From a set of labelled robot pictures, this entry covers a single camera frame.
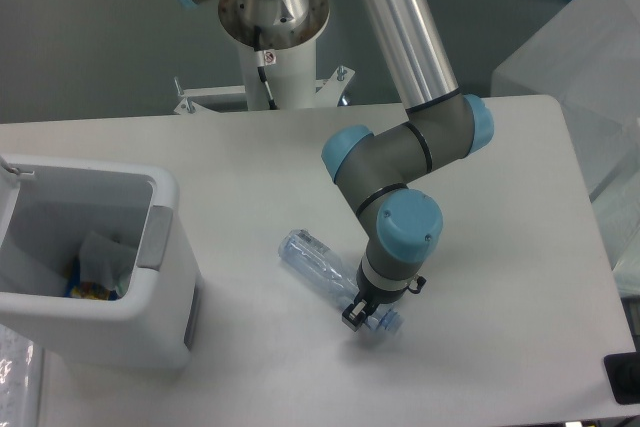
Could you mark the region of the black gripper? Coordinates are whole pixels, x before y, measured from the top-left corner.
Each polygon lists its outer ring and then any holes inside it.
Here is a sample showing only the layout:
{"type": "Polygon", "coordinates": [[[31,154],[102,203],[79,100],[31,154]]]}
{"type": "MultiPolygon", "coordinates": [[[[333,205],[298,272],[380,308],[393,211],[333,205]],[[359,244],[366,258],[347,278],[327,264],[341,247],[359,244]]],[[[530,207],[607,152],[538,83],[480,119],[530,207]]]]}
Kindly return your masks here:
{"type": "Polygon", "coordinates": [[[358,268],[356,281],[359,294],[343,310],[341,314],[342,322],[352,331],[358,331],[361,327],[366,327],[372,332],[381,328],[382,311],[379,304],[396,302],[406,292],[419,294],[426,284],[426,279],[418,275],[410,281],[408,286],[401,289],[381,289],[366,278],[361,267],[358,268]]]}

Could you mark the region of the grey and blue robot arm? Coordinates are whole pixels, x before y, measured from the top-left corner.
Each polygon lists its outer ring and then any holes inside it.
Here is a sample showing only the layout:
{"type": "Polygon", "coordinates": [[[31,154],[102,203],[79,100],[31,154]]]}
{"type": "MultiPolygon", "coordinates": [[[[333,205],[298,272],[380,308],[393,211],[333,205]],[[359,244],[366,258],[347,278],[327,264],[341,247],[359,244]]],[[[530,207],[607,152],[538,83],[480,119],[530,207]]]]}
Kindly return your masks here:
{"type": "MultiPolygon", "coordinates": [[[[178,0],[188,8],[209,0],[178,0]]],[[[328,0],[216,0],[238,48],[247,106],[314,106],[315,42],[329,18],[328,0]]],[[[411,183],[485,147],[493,117],[477,96],[460,92],[426,0],[365,0],[376,39],[407,118],[375,134],[352,126],[324,145],[322,161],[368,243],[357,293],[342,318],[358,330],[384,304],[419,293],[419,271],[443,228],[433,199],[411,183]]]]}

